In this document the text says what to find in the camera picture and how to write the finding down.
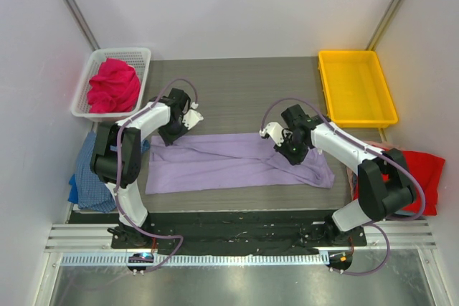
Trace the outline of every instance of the pink cloth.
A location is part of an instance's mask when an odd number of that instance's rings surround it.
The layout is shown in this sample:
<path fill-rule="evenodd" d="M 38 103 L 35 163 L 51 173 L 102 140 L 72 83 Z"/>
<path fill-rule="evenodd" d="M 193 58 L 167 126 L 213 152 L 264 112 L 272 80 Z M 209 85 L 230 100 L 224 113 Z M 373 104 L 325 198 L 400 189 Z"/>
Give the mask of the pink cloth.
<path fill-rule="evenodd" d="M 126 113 L 137 103 L 141 83 L 136 70 L 124 61 L 107 59 L 91 78 L 87 93 L 90 113 Z"/>

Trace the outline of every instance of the blue plaid cloth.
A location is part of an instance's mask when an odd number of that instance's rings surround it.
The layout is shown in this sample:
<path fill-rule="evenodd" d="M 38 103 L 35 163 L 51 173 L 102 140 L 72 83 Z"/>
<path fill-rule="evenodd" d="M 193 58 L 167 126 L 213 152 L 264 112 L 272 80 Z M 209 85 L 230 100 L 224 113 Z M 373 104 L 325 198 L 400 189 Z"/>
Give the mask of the blue plaid cloth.
<path fill-rule="evenodd" d="M 116 208 L 115 200 L 113 200 L 105 184 L 90 169 L 95 136 L 94 132 L 89 132 L 80 153 L 78 153 L 77 169 L 75 175 L 69 181 L 69 184 L 72 185 L 69 201 L 78 203 L 80 209 L 92 209 L 108 213 Z M 150 143 L 144 140 L 141 145 L 142 153 L 145 153 L 149 148 Z"/>

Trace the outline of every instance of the white plastic basket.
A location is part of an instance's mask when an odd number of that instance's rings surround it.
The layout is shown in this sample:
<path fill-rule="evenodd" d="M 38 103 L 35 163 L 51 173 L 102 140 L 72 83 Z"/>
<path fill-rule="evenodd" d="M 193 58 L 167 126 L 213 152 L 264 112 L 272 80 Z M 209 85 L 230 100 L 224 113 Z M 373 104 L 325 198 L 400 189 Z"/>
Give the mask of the white plastic basket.
<path fill-rule="evenodd" d="M 141 89 L 138 94 L 136 107 L 129 113 L 89 113 L 91 107 L 88 105 L 86 97 L 87 92 L 91 88 L 89 81 L 99 72 L 100 64 L 106 61 L 108 57 L 122 60 L 126 64 L 134 67 L 136 69 L 137 77 L 141 81 Z M 77 92 L 75 93 L 75 97 L 73 98 L 72 102 L 72 114 L 81 118 L 88 118 L 94 122 L 99 122 L 121 120 L 137 112 L 141 107 L 143 92 L 145 91 L 145 83 L 148 76 L 150 58 L 151 52 L 146 48 L 110 48 L 94 51 L 91 54 L 89 61 L 87 62 L 85 70 L 81 74 Z"/>

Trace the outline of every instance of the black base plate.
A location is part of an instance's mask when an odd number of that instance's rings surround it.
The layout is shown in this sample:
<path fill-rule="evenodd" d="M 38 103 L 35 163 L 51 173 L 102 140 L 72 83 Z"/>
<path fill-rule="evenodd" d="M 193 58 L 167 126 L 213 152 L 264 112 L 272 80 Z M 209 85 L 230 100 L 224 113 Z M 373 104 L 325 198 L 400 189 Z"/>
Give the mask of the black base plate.
<path fill-rule="evenodd" d="M 330 242 L 323 235 L 323 221 L 334 210 L 326 211 L 236 211 L 150 214 L 153 232 L 181 234 L 185 240 L 178 254 L 246 256 L 316 254 L 315 247 L 348 247 L 349 240 Z M 73 213 L 71 224 L 113 224 L 117 214 Z M 351 233 L 355 247 L 366 246 L 361 227 Z M 178 240 L 158 240 L 158 252 L 169 254 Z M 114 249 L 138 249 L 114 239 Z"/>

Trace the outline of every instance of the yellow plastic tray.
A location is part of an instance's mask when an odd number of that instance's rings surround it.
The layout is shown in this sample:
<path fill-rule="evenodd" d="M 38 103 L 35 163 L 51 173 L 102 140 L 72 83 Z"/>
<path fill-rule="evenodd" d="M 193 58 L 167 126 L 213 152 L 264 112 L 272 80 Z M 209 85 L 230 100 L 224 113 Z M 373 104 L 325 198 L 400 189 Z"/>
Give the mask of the yellow plastic tray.
<path fill-rule="evenodd" d="M 318 60 L 328 116 L 337 125 L 386 128 L 398 122 L 375 52 L 323 50 Z"/>

